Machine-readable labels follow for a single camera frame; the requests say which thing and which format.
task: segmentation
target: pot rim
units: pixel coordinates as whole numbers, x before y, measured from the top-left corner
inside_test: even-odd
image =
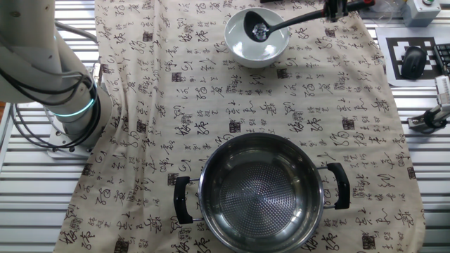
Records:
[[[212,160],[212,158],[217,155],[218,152],[222,151],[225,147],[227,143],[230,143],[231,141],[240,141],[241,139],[245,139],[245,138],[249,138],[249,137],[264,137],[264,138],[272,138],[275,139],[277,141],[281,141],[284,142],[285,144],[289,145],[292,149],[294,149],[296,152],[298,152],[299,155],[302,156],[302,158],[304,158],[304,160],[307,162],[307,164],[313,169],[314,171],[314,175],[316,176],[316,180],[319,183],[319,192],[320,192],[320,207],[319,209],[316,211],[317,214],[317,218],[314,221],[314,225],[312,227],[312,229],[310,229],[307,233],[307,235],[305,237],[303,237],[303,240],[299,240],[297,241],[295,244],[289,246],[287,249],[281,249],[280,251],[277,252],[273,252],[273,253],[281,253],[281,252],[291,252],[299,247],[301,247],[304,243],[306,243],[306,241],[308,241],[308,239],[310,239],[310,237],[314,234],[314,232],[316,231],[317,227],[319,226],[319,223],[322,219],[322,213],[323,213],[323,203],[325,200],[325,196],[323,193],[323,184],[322,184],[322,179],[321,176],[319,174],[319,171],[316,167],[316,165],[311,161],[311,159],[309,159],[308,155],[301,149],[299,148],[297,145],[295,145],[292,141],[281,137],[281,136],[277,136],[275,134],[266,134],[266,133],[249,133],[249,134],[243,134],[234,138],[231,138],[229,140],[227,140],[227,142],[223,143],[222,145],[220,145],[220,147],[218,147],[210,156],[210,158],[208,158],[208,160],[205,163],[205,166],[203,167],[202,173],[200,175],[200,180],[198,182],[198,202],[200,204],[200,211],[202,212],[203,215],[203,219],[205,221],[205,223],[207,224],[207,226],[210,228],[211,232],[214,234],[214,236],[220,240],[220,242],[224,245],[226,245],[228,248],[232,249],[234,252],[236,253],[248,253],[248,251],[242,250],[238,247],[235,247],[233,245],[230,245],[225,239],[223,239],[222,236],[220,236],[220,233],[214,229],[214,226],[212,226],[210,218],[207,216],[206,211],[205,211],[205,207],[203,206],[203,192],[202,192],[202,186],[204,184],[204,180],[205,180],[205,173],[209,168],[210,162]]]

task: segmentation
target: metal table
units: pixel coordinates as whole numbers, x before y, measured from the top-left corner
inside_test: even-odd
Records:
[[[95,34],[94,1],[56,1],[56,19]],[[377,42],[372,20],[364,20]],[[450,25],[450,1],[432,25]],[[392,20],[386,27],[401,27]],[[98,59],[98,47],[88,39],[60,31],[86,66]],[[433,87],[392,87],[425,208],[426,235],[421,253],[450,252],[450,126],[431,135],[410,131],[406,118],[436,106]],[[49,137],[49,124],[38,103],[20,106],[31,130]],[[72,192],[85,160],[54,160],[45,149],[28,143],[8,120],[0,124],[0,252],[52,252]]]

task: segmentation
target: wrinkled fabric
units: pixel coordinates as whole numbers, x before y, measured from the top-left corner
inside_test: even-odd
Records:
[[[349,209],[325,209],[298,252],[418,252],[423,205],[383,55],[350,13],[290,27],[283,55],[264,69],[236,63],[226,21],[261,6],[283,18],[317,1],[96,1],[96,28],[111,119],[75,188],[55,252],[231,252],[204,221],[180,225],[178,176],[198,178],[226,140],[276,134],[316,166],[340,162]],[[320,171],[325,206],[337,200]],[[188,211],[202,217],[198,182]]]

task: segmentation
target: black cable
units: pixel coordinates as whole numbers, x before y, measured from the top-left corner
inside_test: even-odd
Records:
[[[285,22],[279,23],[277,25],[274,25],[271,30],[278,30],[284,27],[288,27],[291,25],[295,25],[299,22],[305,22],[305,21],[310,21],[310,20],[315,20],[317,18],[322,18],[323,17],[323,11],[313,11],[311,13],[306,13],[304,15],[295,17],[295,18],[291,18],[289,20],[286,20]]]
[[[34,101],[36,101],[36,102],[38,102],[38,103],[41,103],[42,105],[46,105],[46,106],[63,105],[63,104],[65,104],[65,103],[69,102],[70,100],[72,100],[72,98],[75,96],[75,94],[76,94],[76,92],[77,92],[76,89],[73,89],[72,93],[71,93],[67,98],[65,98],[65,99],[63,99],[63,100],[61,100],[61,101],[58,101],[58,102],[47,102],[47,101],[44,101],[44,100],[42,100],[42,99],[36,98],[35,96],[33,96],[33,95],[29,94],[28,92],[24,91],[24,90],[22,89],[21,86],[26,86],[26,84],[23,84],[23,83],[19,82],[18,80],[12,78],[12,76],[6,74],[2,69],[0,69],[0,75],[1,75],[6,81],[8,81],[9,84],[11,84],[11,86],[13,86],[13,87],[14,87],[15,89],[17,89],[19,92],[21,92],[22,95],[24,95],[24,96],[26,96],[27,98],[29,98],[29,99],[31,99],[31,100],[34,100]],[[78,86],[83,82],[83,80],[84,80],[85,78],[86,78],[86,77],[83,76],[83,77],[82,77],[75,85],[72,85],[72,86],[78,87]]]
[[[19,85],[22,88],[29,89],[30,91],[34,91],[34,92],[37,92],[37,93],[49,94],[49,95],[60,95],[60,94],[66,93],[68,91],[77,89],[78,86],[82,83],[84,75],[82,75],[80,77],[81,77],[80,80],[78,80],[75,84],[73,84],[72,86],[70,86],[70,87],[68,87],[66,89],[60,90],[60,91],[49,91],[49,90],[38,89],[38,88],[34,88],[33,86],[29,86],[29,85],[23,84],[21,82],[16,82],[16,84]]]
[[[41,148],[73,148],[81,143],[83,143],[86,139],[88,139],[88,137],[90,137],[90,135],[95,131],[95,128],[98,126],[98,123],[100,122],[100,115],[101,115],[101,106],[100,103],[95,103],[95,108],[93,109],[92,113],[93,113],[93,118],[95,118],[94,120],[91,120],[88,126],[86,126],[86,129],[89,129],[88,131],[86,131],[84,134],[82,134],[80,137],[76,138],[75,140],[71,141],[70,143],[67,143],[65,145],[54,145],[51,143],[48,143],[46,141],[44,141],[43,139],[41,139],[40,137],[36,136],[26,125],[26,123],[23,120],[22,115],[20,114],[20,111],[17,107],[17,105],[15,105],[16,108],[16,112],[17,115],[19,116],[20,122],[22,123],[22,125],[26,128],[26,130],[31,134],[31,136],[33,136],[34,138],[36,138],[37,140],[41,141],[44,144],[47,145],[43,145],[37,142],[34,142],[33,140],[31,140],[31,138],[27,137],[25,135],[25,133],[23,132],[23,130],[18,126],[18,123],[16,122],[15,118],[14,118],[14,110],[13,107],[11,106],[10,108],[10,114],[11,114],[11,119],[13,120],[14,126],[16,127],[16,129],[19,131],[19,133],[25,138],[27,139],[30,143],[35,144]]]

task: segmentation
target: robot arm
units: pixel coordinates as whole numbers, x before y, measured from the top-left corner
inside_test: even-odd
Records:
[[[59,35],[54,13],[54,0],[0,0],[0,100],[41,103],[73,140],[60,148],[91,147],[111,101]]]

